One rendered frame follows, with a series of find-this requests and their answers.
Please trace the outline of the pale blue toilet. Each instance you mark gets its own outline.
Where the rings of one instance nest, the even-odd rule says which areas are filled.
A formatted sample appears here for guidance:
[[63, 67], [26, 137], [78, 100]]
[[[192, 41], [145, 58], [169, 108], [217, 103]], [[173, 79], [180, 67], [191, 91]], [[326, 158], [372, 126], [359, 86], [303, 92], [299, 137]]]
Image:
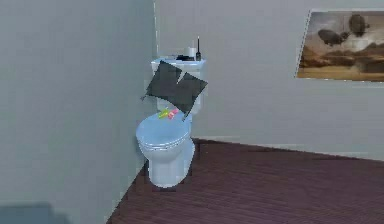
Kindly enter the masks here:
[[[204, 59], [180, 61], [158, 58], [151, 62], [153, 76], [161, 60], [180, 68], [183, 71], [182, 75], [188, 72], [207, 82], [204, 74], [206, 67]], [[205, 89], [196, 99], [191, 113], [185, 120], [183, 120], [184, 114], [181, 111], [173, 119], [168, 119], [168, 116], [159, 119], [158, 114], [163, 109], [168, 108], [171, 111], [177, 108], [163, 99], [146, 96], [156, 99], [157, 111], [139, 123], [136, 128], [136, 139], [141, 152], [148, 160], [149, 180], [155, 186], [174, 187], [186, 178], [195, 152], [195, 145], [191, 138], [193, 117], [200, 112], [203, 106]]]

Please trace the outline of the dark grey square cloth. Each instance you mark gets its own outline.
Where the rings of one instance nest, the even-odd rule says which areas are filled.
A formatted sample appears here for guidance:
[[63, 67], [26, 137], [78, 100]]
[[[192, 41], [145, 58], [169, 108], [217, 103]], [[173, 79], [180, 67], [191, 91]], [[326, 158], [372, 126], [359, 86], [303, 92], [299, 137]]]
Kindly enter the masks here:
[[185, 120], [208, 83], [188, 72], [182, 73], [180, 68], [161, 60], [142, 100], [146, 96], [163, 99], [181, 111]]

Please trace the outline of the framed brown landscape picture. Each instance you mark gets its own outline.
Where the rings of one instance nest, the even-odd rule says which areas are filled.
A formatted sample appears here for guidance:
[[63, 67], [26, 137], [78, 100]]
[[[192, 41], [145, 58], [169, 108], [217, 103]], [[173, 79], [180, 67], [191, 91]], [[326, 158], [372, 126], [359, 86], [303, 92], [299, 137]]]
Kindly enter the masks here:
[[384, 83], [384, 8], [310, 10], [295, 76]]

